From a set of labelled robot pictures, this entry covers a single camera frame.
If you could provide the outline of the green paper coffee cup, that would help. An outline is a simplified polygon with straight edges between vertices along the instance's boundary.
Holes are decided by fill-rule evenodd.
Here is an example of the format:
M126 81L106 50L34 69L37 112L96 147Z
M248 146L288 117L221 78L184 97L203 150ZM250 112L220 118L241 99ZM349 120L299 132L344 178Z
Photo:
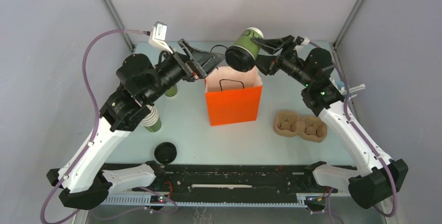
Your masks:
M174 96L176 96L177 95L177 93L178 93L178 88L177 88L177 85L175 84L175 85L173 85L172 87L170 87L166 92L165 92L165 96L167 96L167 97L174 97Z

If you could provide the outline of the orange paper bag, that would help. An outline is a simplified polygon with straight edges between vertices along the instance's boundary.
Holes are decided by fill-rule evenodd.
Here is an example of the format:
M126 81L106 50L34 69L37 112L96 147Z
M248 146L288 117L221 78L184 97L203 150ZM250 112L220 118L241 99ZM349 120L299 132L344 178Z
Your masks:
M263 88L257 67L247 72L217 67L204 85L210 126L257 120Z

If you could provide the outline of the brown pulp cup carrier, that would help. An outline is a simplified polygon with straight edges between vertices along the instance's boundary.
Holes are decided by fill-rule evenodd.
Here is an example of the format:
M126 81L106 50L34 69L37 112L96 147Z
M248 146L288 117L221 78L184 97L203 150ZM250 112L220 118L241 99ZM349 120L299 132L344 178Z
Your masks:
M303 140L321 143L328 134L325 122L315 116L300 116L295 111L281 110L274 118L276 134L288 138L298 136Z

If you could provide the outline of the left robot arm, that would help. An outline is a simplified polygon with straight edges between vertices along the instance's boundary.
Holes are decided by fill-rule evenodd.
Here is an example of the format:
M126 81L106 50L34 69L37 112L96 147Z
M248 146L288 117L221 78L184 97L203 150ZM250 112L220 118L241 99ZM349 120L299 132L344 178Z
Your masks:
M91 210L113 193L163 188L165 172L155 161L119 170L104 170L103 165L121 141L152 120L154 103L167 90L181 80L206 78L225 59L224 54L194 48L186 40L178 44L181 52L164 52L157 65L145 54L132 54L117 70L120 84L98 111L88 138L67 165L46 175L61 189L59 199L65 207Z

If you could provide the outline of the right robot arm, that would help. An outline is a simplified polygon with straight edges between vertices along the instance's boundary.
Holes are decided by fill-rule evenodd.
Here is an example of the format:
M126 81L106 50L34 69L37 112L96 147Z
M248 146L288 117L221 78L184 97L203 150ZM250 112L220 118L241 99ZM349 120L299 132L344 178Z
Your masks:
M330 80L336 69L330 51L314 45L305 59L298 47L309 41L302 37L278 39L252 38L264 51L255 64L267 76L283 71L303 85L302 99L307 108L324 122L340 139L355 163L355 169L335 167L325 162L311 166L303 177L304 187L311 192L322 186L348 192L362 208L369 209L387 198L397 200L408 165L394 160L363 129L349 109L349 96L343 95Z

